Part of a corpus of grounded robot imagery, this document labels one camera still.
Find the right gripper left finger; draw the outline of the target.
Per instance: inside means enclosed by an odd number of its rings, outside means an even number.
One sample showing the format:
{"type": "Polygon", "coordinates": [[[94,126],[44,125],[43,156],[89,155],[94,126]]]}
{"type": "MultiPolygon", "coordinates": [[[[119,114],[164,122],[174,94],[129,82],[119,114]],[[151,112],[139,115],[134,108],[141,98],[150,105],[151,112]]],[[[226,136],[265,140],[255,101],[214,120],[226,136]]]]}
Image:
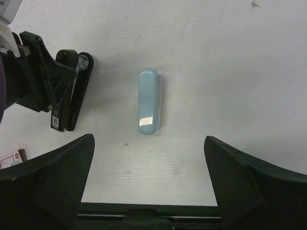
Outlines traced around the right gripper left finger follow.
{"type": "Polygon", "coordinates": [[[2,230],[69,230],[79,211],[94,156],[86,134],[0,171],[2,230]]]}

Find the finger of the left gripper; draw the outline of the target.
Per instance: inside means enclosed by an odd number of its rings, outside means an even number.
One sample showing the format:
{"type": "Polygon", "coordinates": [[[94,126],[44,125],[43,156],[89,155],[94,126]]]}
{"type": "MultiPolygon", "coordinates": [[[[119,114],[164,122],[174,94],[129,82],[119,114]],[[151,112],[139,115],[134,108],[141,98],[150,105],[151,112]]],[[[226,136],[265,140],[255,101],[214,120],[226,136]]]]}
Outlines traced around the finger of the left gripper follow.
{"type": "Polygon", "coordinates": [[[12,35],[21,56],[15,57],[11,51],[4,54],[4,108],[18,104],[36,112],[49,112],[78,75],[78,53],[62,49],[53,58],[40,36],[27,31],[12,35]]]}

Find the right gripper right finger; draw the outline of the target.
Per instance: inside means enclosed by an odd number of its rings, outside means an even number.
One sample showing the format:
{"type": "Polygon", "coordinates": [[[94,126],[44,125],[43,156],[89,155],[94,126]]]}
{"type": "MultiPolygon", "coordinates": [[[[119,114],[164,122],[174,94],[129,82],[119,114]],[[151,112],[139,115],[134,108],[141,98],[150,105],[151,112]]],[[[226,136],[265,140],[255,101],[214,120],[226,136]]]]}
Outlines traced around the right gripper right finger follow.
{"type": "Polygon", "coordinates": [[[225,230],[305,230],[307,176],[207,136],[204,155],[225,230]]]}

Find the black stapler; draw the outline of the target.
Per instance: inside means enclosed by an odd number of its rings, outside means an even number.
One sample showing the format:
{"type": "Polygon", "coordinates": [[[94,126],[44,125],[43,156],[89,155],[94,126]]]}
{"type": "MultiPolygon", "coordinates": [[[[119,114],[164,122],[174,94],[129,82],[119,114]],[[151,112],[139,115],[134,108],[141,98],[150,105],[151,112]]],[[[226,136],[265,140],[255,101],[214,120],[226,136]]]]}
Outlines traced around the black stapler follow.
{"type": "Polygon", "coordinates": [[[51,111],[50,127],[59,132],[73,131],[76,127],[85,92],[94,66],[89,53],[60,50],[56,61],[76,72],[73,80],[60,89],[60,102],[51,111]]]}

